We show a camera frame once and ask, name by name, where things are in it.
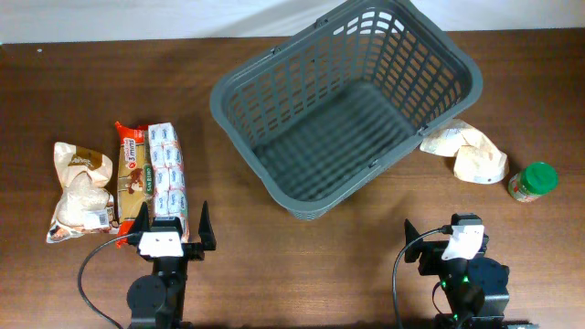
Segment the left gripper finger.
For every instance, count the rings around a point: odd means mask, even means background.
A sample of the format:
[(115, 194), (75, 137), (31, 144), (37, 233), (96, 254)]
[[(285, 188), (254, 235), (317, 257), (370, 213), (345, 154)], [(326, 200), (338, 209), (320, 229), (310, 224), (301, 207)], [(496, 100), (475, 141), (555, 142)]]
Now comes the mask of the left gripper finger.
[(217, 240), (211, 225), (207, 201), (205, 201), (202, 206), (199, 227), (197, 232), (198, 236), (200, 237), (200, 243), (202, 245), (203, 250), (212, 251), (217, 248)]
[(129, 244), (131, 246), (137, 246), (144, 232), (148, 232), (149, 230), (150, 230), (149, 209), (147, 203), (143, 202), (136, 219), (130, 226)]

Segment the red orange pasta packet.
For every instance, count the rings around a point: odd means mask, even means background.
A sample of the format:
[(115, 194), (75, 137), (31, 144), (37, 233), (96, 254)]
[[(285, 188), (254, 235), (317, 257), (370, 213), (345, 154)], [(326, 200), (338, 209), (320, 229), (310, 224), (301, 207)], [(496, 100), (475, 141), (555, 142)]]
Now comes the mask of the red orange pasta packet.
[(154, 169), (149, 153), (147, 126), (129, 128), (115, 123), (120, 137), (120, 156), (117, 178), (117, 205), (119, 230), (126, 235), (139, 217), (143, 204), (148, 209), (148, 221), (154, 215)]

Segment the tissue packets multipack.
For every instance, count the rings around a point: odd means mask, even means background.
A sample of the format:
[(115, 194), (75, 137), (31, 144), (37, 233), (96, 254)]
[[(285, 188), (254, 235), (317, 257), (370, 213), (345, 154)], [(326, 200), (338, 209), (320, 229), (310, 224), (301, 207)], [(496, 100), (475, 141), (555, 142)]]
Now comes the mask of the tissue packets multipack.
[(181, 240), (188, 242), (188, 203), (184, 160), (175, 127), (170, 122), (148, 126), (151, 165), (154, 168), (154, 215), (180, 219)]

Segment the cream paper bag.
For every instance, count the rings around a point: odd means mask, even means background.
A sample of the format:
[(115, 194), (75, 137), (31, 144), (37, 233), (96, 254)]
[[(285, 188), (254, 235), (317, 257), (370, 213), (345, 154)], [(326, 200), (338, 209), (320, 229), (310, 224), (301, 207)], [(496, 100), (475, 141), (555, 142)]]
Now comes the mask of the cream paper bag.
[(420, 150), (441, 157), (454, 157), (453, 174), (468, 183), (491, 185), (508, 174), (507, 155), (481, 131), (453, 119), (425, 137)]

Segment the green lid glass jar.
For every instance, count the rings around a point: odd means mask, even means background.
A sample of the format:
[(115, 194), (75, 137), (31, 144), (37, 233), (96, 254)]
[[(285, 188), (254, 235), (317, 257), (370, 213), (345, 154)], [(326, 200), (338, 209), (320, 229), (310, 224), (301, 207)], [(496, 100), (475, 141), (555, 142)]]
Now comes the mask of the green lid glass jar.
[(558, 173), (544, 162), (530, 164), (508, 182), (507, 191), (516, 201), (528, 203), (550, 193), (558, 186)]

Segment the grey plastic shopping basket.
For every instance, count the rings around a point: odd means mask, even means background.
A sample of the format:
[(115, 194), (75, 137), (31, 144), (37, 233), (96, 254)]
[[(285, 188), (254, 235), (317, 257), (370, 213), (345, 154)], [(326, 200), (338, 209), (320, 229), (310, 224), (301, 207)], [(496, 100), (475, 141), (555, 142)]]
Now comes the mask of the grey plastic shopping basket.
[(413, 3), (357, 0), (222, 77), (210, 110), (273, 200), (313, 220), (482, 89), (476, 63)]

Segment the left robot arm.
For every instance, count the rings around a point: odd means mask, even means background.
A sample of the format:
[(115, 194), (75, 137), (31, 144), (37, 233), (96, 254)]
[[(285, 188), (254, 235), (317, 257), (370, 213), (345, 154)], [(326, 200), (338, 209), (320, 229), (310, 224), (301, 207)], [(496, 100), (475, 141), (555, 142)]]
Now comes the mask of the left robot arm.
[(199, 242), (184, 243), (177, 217), (149, 218), (146, 205), (130, 226), (127, 242), (153, 263), (152, 273), (136, 279), (127, 292), (132, 328), (192, 328), (183, 319), (188, 263), (202, 261), (207, 251), (217, 247), (204, 203), (199, 220)]

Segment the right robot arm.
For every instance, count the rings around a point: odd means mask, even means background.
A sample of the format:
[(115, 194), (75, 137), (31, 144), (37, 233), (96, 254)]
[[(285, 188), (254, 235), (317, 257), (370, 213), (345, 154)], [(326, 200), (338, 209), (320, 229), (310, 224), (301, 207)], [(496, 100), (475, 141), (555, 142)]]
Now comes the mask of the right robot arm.
[(475, 214), (454, 214), (448, 225), (420, 233), (404, 221), (406, 245), (397, 256), (392, 280), (397, 280), (402, 261), (418, 262), (421, 276), (435, 276), (432, 294), (441, 290), (450, 311), (437, 312), (433, 328), (530, 329), (536, 324), (507, 321), (505, 308), (510, 301), (507, 289), (510, 269), (487, 258), (488, 235)]

